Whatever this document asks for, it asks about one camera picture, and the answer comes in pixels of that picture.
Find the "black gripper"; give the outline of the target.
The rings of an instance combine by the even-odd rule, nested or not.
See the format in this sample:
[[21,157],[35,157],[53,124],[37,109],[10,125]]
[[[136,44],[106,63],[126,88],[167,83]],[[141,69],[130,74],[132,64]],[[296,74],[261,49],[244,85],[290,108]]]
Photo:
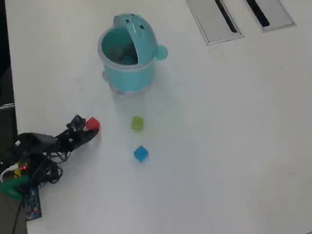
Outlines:
[[58,151],[73,151],[81,145],[91,141],[99,132],[95,130],[76,130],[67,129],[56,136]]

